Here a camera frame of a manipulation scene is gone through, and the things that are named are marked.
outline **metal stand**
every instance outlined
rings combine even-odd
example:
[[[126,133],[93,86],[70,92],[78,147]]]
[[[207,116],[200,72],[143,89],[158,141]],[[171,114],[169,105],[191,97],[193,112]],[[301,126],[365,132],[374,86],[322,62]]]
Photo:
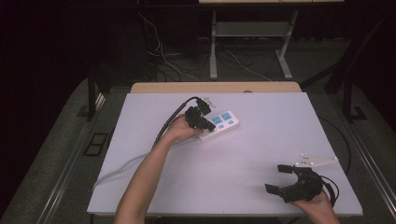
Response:
[[[337,66],[338,66],[338,63],[326,68],[325,70],[317,73],[316,75],[312,76],[311,78],[299,83],[300,88],[304,89],[304,88],[308,87],[309,85],[311,85],[312,83],[330,75]]]
[[[210,46],[210,79],[218,79],[218,66],[216,63],[216,12],[213,12],[212,38]]]
[[[268,21],[268,22],[234,22],[216,20],[216,11],[213,11],[212,36],[210,51],[210,79],[218,79],[216,63],[216,36],[283,36],[281,49],[276,50],[276,57],[283,71],[285,79],[292,79],[289,66],[286,63],[285,53],[290,42],[294,24],[297,20],[298,11],[293,11],[290,21]]]
[[[298,15],[298,11],[293,11],[293,14],[291,15],[291,20],[288,24],[287,32],[284,36],[283,46],[281,49],[276,50],[277,60],[279,61],[280,68],[282,69],[283,75],[285,76],[285,79],[287,79],[287,80],[291,80],[292,75],[291,75],[289,66],[286,63],[285,53],[286,53],[286,48],[288,47],[288,44],[290,42],[291,34],[294,29],[294,24],[297,20],[297,15]]]
[[[352,81],[346,80],[344,83],[344,99],[343,99],[343,113],[346,116],[346,119],[349,122],[353,122],[356,119],[367,119],[366,116],[363,114],[363,111],[360,107],[354,106],[354,109],[357,115],[351,114],[351,105],[352,105]]]

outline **power strip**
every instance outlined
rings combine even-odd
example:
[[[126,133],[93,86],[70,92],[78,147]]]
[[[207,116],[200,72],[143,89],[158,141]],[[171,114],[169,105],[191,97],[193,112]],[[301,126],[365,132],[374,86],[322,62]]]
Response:
[[[239,125],[239,119],[236,118],[235,114],[231,111],[225,111],[212,119],[210,119],[216,128],[213,131],[204,130],[201,133],[197,140],[200,142],[205,142],[217,136],[220,136],[224,133],[229,132],[230,130],[235,129]]]

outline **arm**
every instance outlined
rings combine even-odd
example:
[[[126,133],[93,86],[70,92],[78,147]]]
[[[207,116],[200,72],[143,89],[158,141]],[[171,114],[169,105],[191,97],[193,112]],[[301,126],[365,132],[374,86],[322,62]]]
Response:
[[[158,186],[170,146],[202,130],[192,129],[185,118],[176,118],[160,141],[140,163],[127,189],[120,199],[115,224],[144,223],[149,204]]]
[[[315,224],[340,223],[324,190],[309,202],[300,200],[291,204],[301,208]]]

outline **tabletop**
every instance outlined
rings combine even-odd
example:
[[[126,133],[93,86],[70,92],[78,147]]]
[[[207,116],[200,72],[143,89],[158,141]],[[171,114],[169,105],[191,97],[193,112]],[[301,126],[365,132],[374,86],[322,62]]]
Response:
[[[294,184],[295,175],[281,174],[276,167],[293,165],[301,153],[335,156],[306,93],[298,91],[293,82],[235,84],[201,83],[203,90],[198,91],[197,84],[191,83],[136,83],[125,99],[99,178],[129,159],[148,153],[163,123],[187,98],[208,97],[216,106],[208,116],[233,111],[240,121],[239,127],[204,143],[192,138],[174,145],[148,216],[302,216],[298,208],[268,194],[264,185]],[[270,84],[292,88],[289,92],[280,91],[285,86],[268,88]],[[152,90],[157,93],[140,91],[145,85],[154,87]],[[175,86],[189,86],[184,91],[191,92],[181,92]],[[93,191],[88,212],[114,215],[139,162],[141,159],[131,162],[119,174],[99,184]],[[340,189],[334,207],[338,216],[362,214],[339,162],[316,167],[314,171],[332,179]]]

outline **wire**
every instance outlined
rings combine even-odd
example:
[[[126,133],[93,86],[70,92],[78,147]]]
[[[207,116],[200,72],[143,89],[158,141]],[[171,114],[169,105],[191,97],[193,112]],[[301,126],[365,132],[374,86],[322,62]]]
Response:
[[[163,125],[163,127],[161,128],[160,132],[157,135],[157,138],[154,141],[154,144],[152,147],[154,147],[155,145],[157,145],[158,141],[160,140],[160,138],[163,136],[163,133],[165,132],[165,130],[169,127],[169,124],[173,121],[173,119],[176,117],[176,115],[178,113],[180,113],[180,111],[186,107],[187,103],[193,99],[196,100],[201,100],[200,98],[193,96],[190,99],[188,99],[186,102],[184,102],[172,115],[171,117],[169,117],[169,119],[165,122],[165,124]]]
[[[350,170],[350,164],[352,163],[352,151],[350,149],[349,143],[347,141],[347,138],[344,136],[344,134],[331,122],[329,122],[328,120],[326,120],[323,117],[318,116],[319,119],[326,121],[328,124],[330,124],[337,132],[339,132],[341,134],[341,136],[343,137],[345,143],[346,143],[346,148],[347,148],[347,153],[348,153],[348,160],[347,160],[347,165],[346,165],[346,170],[345,173],[346,175],[349,174],[349,170]]]
[[[176,80],[176,79],[174,79],[173,77],[171,77],[169,74],[167,74],[165,71],[158,70],[158,72],[161,73],[161,74],[163,74],[163,77],[165,78],[165,82],[166,82],[167,77],[169,77],[170,79],[172,79],[172,80],[175,81],[175,82],[181,82],[181,76],[180,76],[179,73],[177,73],[177,75],[178,75],[178,80]]]
[[[325,178],[327,180],[329,180],[330,182],[332,182],[332,184],[335,186],[335,188],[337,189],[337,196],[335,196],[335,200],[338,199],[338,196],[340,196],[340,189],[338,188],[338,186],[334,183],[334,181],[332,181],[329,177],[326,177],[324,175],[320,175],[320,177]]]
[[[169,65],[171,66],[173,69],[175,69],[175,71],[177,71],[178,73],[180,73],[181,75],[185,76],[185,77],[190,77],[195,79],[196,81],[200,81],[200,79],[198,79],[197,77],[193,77],[193,76],[189,76],[179,70],[177,70],[171,63],[168,62],[168,60],[166,60],[165,56],[163,55],[163,44],[160,44],[160,50],[161,50],[161,55],[163,56],[163,60]]]
[[[98,186],[100,183],[102,183],[104,180],[106,180],[106,179],[109,179],[111,176],[113,176],[113,175],[117,175],[119,172],[121,172],[129,163],[131,163],[131,162],[133,162],[133,161],[135,161],[135,160],[137,160],[137,159],[140,159],[140,158],[143,158],[143,157],[145,157],[145,156],[147,156],[148,155],[148,153],[145,153],[145,154],[141,154],[141,155],[139,155],[139,156],[136,156],[136,157],[133,157],[133,158],[131,158],[130,160],[128,160],[127,162],[125,162],[122,166],[120,166],[117,170],[115,170],[115,171],[112,171],[112,172],[110,172],[110,173],[108,173],[107,175],[104,175],[104,176],[102,176],[102,177],[100,177],[94,184],[93,184],[93,186],[92,186],[92,188],[91,188],[91,191],[93,191],[95,188],[96,188],[96,186]]]
[[[229,53],[229,54],[231,54],[231,56],[233,56],[235,59],[236,59],[236,61],[237,62],[239,62],[239,64],[241,64],[241,66],[243,67],[243,68],[245,68],[245,70],[247,70],[248,72],[250,72],[250,73],[252,73],[252,74],[254,74],[254,75],[257,75],[257,76],[259,76],[259,77],[263,77],[263,78],[265,78],[265,79],[267,79],[268,81],[272,81],[271,79],[269,79],[268,77],[265,77],[265,76],[263,76],[263,75],[260,75],[260,74],[258,74],[258,73],[256,73],[256,72],[253,72],[253,71],[251,71],[250,69],[248,69],[248,68],[246,68],[230,51],[228,51],[228,50],[224,50],[225,52],[227,52],[227,53]]]
[[[170,126],[173,122],[175,122],[175,120],[181,119],[181,118],[183,118],[183,117],[185,117],[185,116],[186,116],[186,115],[181,115],[181,116],[176,117],[175,119],[173,119],[173,120],[169,123],[168,126]]]
[[[240,50],[238,50],[237,52],[234,52],[233,54],[239,54],[240,52],[242,52],[242,51],[246,51],[247,49],[250,49],[250,47],[252,46],[252,44],[253,43],[255,43],[255,42],[257,42],[259,40],[259,38],[258,37],[245,37],[245,38],[242,38],[242,39],[238,39],[237,40],[237,42],[238,43],[241,43],[241,42],[247,42],[246,43],[246,45],[244,46],[244,47],[237,47],[238,49],[240,49]],[[223,41],[223,42],[218,42],[218,43],[220,43],[221,44],[221,47],[222,48],[224,48],[224,49],[226,49],[227,48],[227,46],[225,45],[225,42]]]
[[[164,55],[164,53],[163,53],[163,43],[161,42],[160,38],[158,37],[157,27],[156,27],[154,24],[152,24],[148,19],[146,19],[140,12],[138,12],[138,14],[139,14],[139,16],[140,16],[145,22],[147,22],[148,24],[150,24],[150,25],[154,28],[154,34],[156,35],[156,38],[157,38],[157,40],[158,40],[158,46],[157,46],[157,48],[156,48],[155,50],[158,50],[158,49],[160,50],[160,55],[163,56],[163,60],[164,60],[167,64],[169,64],[169,66],[171,66],[173,69],[175,69],[175,71],[177,71],[179,74],[181,74],[181,75],[183,75],[183,76],[185,76],[185,77],[193,78],[193,79],[195,79],[196,81],[201,81],[200,78],[197,78],[197,77],[194,77],[194,76],[189,76],[189,75],[187,75],[186,73],[183,73],[183,72],[177,70],[171,63],[168,62],[168,60],[166,60],[166,57],[165,57],[165,55]],[[151,55],[153,55],[153,56],[160,56],[160,55],[156,55],[156,54],[154,54],[154,53],[152,53],[152,52],[149,52],[149,51],[148,51],[148,53],[151,54]]]
[[[198,71],[198,70],[203,69],[203,68],[205,67],[205,65],[207,64],[208,61],[209,61],[209,55],[207,55],[207,56],[205,57],[205,61],[204,61],[203,64],[199,65],[198,67],[189,68],[189,69],[184,68],[184,67],[182,67],[182,66],[180,66],[179,64],[176,64],[176,63],[172,63],[172,62],[169,62],[169,63],[173,64],[174,66],[179,67],[181,70],[184,70],[184,71],[187,71],[187,72],[192,72],[192,71]]]
[[[248,59],[249,59],[249,62],[248,63],[242,63],[241,62],[241,60],[239,60],[240,62],[241,62],[241,64],[242,65],[244,65],[244,66],[251,66],[252,64],[253,64],[253,60],[251,59],[251,57],[249,56],[249,55],[247,55],[247,54],[242,54],[242,53],[239,53],[239,55],[241,55],[241,56],[246,56]],[[235,63],[235,64],[240,64],[239,62],[236,62],[235,61],[235,59],[228,59],[228,58],[226,58],[226,57],[223,57],[223,56],[221,56],[220,54],[219,54],[219,56],[220,57],[222,57],[222,58],[224,58],[225,60],[227,60],[228,62],[230,62],[230,63]]]

